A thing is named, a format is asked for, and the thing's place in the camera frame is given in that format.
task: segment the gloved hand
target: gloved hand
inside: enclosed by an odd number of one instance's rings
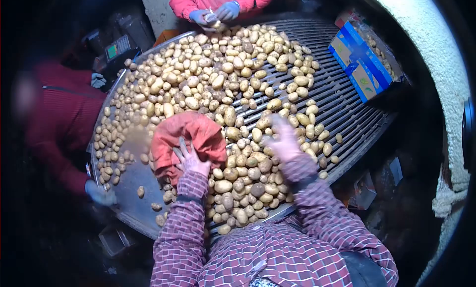
[[[274,140],[271,137],[263,137],[263,143],[272,149],[281,162],[289,162],[302,153],[294,134],[294,128],[291,127],[288,120],[280,117],[277,113],[272,114],[271,119],[273,126],[276,126],[279,139]]]
[[[208,28],[208,23],[205,21],[205,15],[210,13],[209,10],[194,10],[188,16],[190,21],[197,23],[205,32],[214,32],[214,28]]]
[[[106,84],[106,79],[102,74],[93,73],[91,75],[91,86],[94,88],[100,88]]]
[[[92,179],[86,181],[84,190],[94,202],[100,205],[110,207],[118,202],[116,193],[112,189],[106,191],[102,186],[99,187]]]
[[[221,5],[220,8],[215,12],[217,18],[222,21],[231,21],[238,17],[239,15],[239,4],[235,0],[226,2]]]
[[[178,141],[180,142],[180,149],[173,147],[172,150],[177,155],[180,160],[180,164],[177,164],[177,168],[183,171],[194,171],[200,174],[203,174],[205,177],[208,177],[210,174],[211,162],[206,161],[202,162],[193,147],[192,142],[190,141],[190,152],[187,150],[185,145],[185,139],[181,136]]]

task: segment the person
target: person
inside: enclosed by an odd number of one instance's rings
[[[170,0],[170,8],[179,18],[197,23],[205,31],[214,31],[207,27],[205,15],[210,9],[222,22],[252,17],[260,12],[271,0]]]
[[[98,73],[43,61],[17,76],[14,114],[25,129],[27,147],[61,185],[74,195],[89,195],[110,206],[117,202],[114,191],[98,187],[68,157],[86,151],[106,98],[96,88],[105,83]]]
[[[204,203],[210,162],[201,162],[181,139],[184,171],[178,197],[154,243],[150,286],[395,286],[398,272],[389,250],[318,178],[294,129],[273,115],[278,141],[266,144],[282,170],[302,217],[249,224],[215,242],[206,262]]]

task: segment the white textured wall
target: white textured wall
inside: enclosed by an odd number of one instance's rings
[[[461,141],[464,102],[470,94],[467,72],[455,38],[432,0],[376,1],[394,17],[420,52],[435,82],[445,116],[445,163],[441,167],[437,195],[433,200],[436,216],[445,217],[445,220],[438,250],[428,262],[420,284],[453,234],[461,209],[452,212],[452,205],[466,197],[469,184],[469,174],[463,168]]]
[[[169,6],[169,0],[142,0],[152,30],[157,38],[163,30],[175,29],[177,17]]]

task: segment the metal grate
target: metal grate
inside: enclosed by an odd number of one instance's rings
[[[328,162],[326,168],[328,172],[327,180],[331,184],[365,154],[384,132],[394,116],[365,106],[342,68],[328,51],[327,47],[338,31],[336,26],[315,18],[286,19],[270,21],[266,22],[266,24],[276,26],[277,31],[286,32],[290,40],[297,40],[301,45],[309,47],[313,52],[312,56],[320,64],[320,69],[314,74],[314,85],[313,88],[309,90],[308,97],[300,99],[299,103],[296,103],[296,106],[298,107],[298,112],[305,112],[305,104],[309,99],[314,99],[319,106],[316,121],[317,123],[323,123],[326,130],[330,132],[330,136],[325,142],[332,144],[332,154],[339,156],[340,159],[338,164]],[[168,40],[142,54],[138,61],[140,62],[146,59],[150,53],[158,52],[159,49],[167,46],[170,42],[178,42],[180,38],[195,34],[195,32],[187,32]],[[279,90],[278,86],[281,83],[291,83],[294,77],[287,72],[276,72],[274,66],[267,62],[263,66],[263,69],[266,70],[268,74],[264,79],[261,79],[261,81],[268,82],[269,86],[275,91],[275,95],[272,98],[280,98],[283,102],[286,102],[287,93],[285,90]],[[103,107],[109,105],[116,88],[122,86],[124,76],[125,73],[118,78],[106,98]],[[245,125],[248,126],[250,133],[258,121],[261,112],[266,109],[267,102],[271,99],[261,92],[255,93],[253,98],[257,104],[255,110],[243,108],[239,103],[239,96],[237,101],[233,103],[237,117],[243,117],[245,119]],[[342,144],[336,143],[335,135],[337,133],[341,133],[344,138]],[[92,163],[93,166],[97,163],[94,152],[92,155]],[[157,213],[150,209],[151,201],[146,201],[146,199],[140,200],[137,198],[137,195],[135,195],[138,186],[137,183],[135,183],[137,178],[147,178],[149,182],[149,194],[146,194],[146,197],[154,200],[162,200],[162,191],[159,190],[158,183],[153,177],[149,167],[133,165],[130,171],[128,168],[128,171],[124,173],[121,177],[121,182],[116,187],[116,194],[120,200],[121,207],[115,209],[115,212],[118,219],[135,230],[150,238],[157,238],[160,233],[160,228],[155,224],[155,216]],[[163,207],[163,209],[167,209],[169,206],[164,204]],[[294,207],[289,203],[281,203],[277,208],[270,209],[268,207],[267,210],[269,212],[268,218],[259,220],[256,223],[282,218],[292,213]],[[212,239],[216,238],[219,224],[209,222],[207,225],[210,229]]]

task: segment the blue cardboard box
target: blue cardboard box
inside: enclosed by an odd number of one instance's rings
[[[393,54],[368,26],[360,29],[346,22],[329,50],[363,103],[382,93],[392,82],[402,81],[403,74]]]

